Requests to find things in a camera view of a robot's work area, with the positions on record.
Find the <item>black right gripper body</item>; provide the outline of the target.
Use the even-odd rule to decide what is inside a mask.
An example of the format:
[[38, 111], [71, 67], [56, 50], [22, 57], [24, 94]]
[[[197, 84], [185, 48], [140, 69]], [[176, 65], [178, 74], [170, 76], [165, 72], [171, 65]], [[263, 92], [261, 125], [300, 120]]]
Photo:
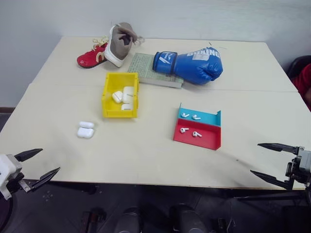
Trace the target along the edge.
[[299, 169], [301, 158], [295, 157], [291, 162], [288, 163], [285, 176], [289, 179], [286, 181], [286, 184], [293, 184], [294, 181], [301, 182], [301, 172]]

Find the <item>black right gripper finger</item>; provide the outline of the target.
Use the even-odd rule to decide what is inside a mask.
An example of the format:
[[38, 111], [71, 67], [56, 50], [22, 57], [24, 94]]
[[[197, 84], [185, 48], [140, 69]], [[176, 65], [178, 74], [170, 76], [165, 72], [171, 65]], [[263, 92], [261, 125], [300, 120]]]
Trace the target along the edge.
[[289, 145], [284, 145], [280, 143], [259, 143], [258, 146], [264, 147], [269, 150], [274, 150], [274, 151], [286, 151], [292, 154], [298, 154], [298, 147], [293, 147]]
[[251, 173], [253, 173], [254, 175], [256, 175], [257, 177], [261, 178], [262, 180], [266, 181], [267, 183], [282, 187], [286, 190], [292, 190], [293, 189], [293, 179], [289, 178], [288, 180], [285, 181], [279, 181], [276, 179], [276, 177], [273, 177], [271, 175], [265, 174], [265, 173], [261, 173], [261, 172], [257, 172], [257, 171], [253, 171], [250, 170]]

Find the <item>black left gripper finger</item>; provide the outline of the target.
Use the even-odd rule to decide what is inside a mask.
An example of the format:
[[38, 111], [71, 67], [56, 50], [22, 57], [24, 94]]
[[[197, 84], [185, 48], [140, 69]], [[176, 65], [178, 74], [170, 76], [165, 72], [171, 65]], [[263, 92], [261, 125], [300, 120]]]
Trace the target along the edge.
[[40, 179], [31, 186], [31, 189], [37, 190], [44, 184], [48, 183], [57, 174], [59, 170], [60, 170], [60, 167], [53, 169], [47, 172], [46, 174], [44, 174], [43, 176], [41, 176]]
[[24, 162], [32, 157], [34, 157], [36, 154], [41, 152], [43, 149], [32, 149], [32, 150], [27, 150], [23, 151], [14, 157], [19, 161], [19, 162]]

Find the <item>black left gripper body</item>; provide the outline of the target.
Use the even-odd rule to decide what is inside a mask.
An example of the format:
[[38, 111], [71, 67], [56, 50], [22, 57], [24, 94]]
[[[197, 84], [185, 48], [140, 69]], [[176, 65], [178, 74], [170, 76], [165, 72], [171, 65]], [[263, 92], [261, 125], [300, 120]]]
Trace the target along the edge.
[[32, 187], [24, 181], [23, 173], [19, 173], [15, 178], [10, 179], [6, 185], [8, 191], [13, 194], [19, 190], [24, 190], [26, 193], [32, 190]]

